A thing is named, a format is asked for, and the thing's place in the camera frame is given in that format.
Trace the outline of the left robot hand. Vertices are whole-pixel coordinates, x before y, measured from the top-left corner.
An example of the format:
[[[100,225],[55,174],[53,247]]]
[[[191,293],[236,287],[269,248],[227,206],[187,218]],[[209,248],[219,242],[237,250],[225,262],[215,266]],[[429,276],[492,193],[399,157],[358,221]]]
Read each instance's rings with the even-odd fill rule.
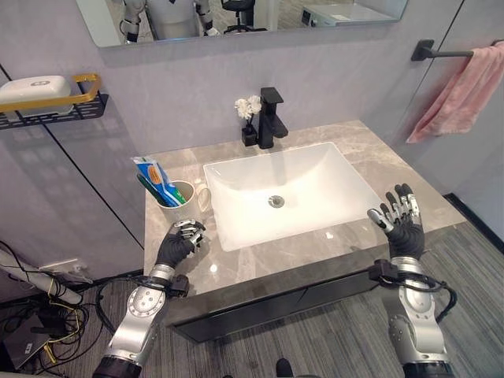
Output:
[[[155,264],[167,265],[174,269],[199,247],[205,230],[205,226],[194,219],[173,223],[161,242]]]

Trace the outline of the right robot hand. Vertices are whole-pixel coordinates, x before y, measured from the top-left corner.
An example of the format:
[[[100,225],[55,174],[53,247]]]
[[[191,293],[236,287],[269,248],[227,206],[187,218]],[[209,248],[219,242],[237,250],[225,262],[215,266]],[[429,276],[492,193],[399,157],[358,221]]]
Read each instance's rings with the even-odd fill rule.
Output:
[[[395,194],[385,194],[389,206],[369,209],[369,219],[385,234],[390,259],[413,258],[417,261],[424,253],[425,234],[421,212],[415,194],[407,183],[396,184]]]

